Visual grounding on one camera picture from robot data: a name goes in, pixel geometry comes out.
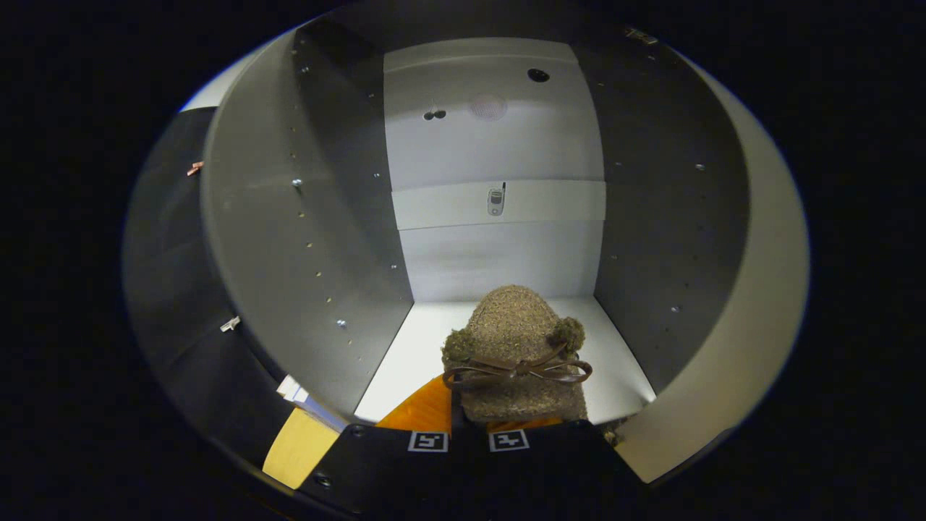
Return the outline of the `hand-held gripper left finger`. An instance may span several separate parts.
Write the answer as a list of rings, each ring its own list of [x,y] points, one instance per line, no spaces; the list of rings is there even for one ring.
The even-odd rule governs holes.
[[[350,423],[297,489],[353,518],[437,518],[453,478],[452,394],[436,376],[375,425]]]

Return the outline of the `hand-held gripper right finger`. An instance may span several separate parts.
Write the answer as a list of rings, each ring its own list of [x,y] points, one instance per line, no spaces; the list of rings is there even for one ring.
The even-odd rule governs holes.
[[[645,518],[645,495],[588,421],[490,432],[469,467],[475,518]]]

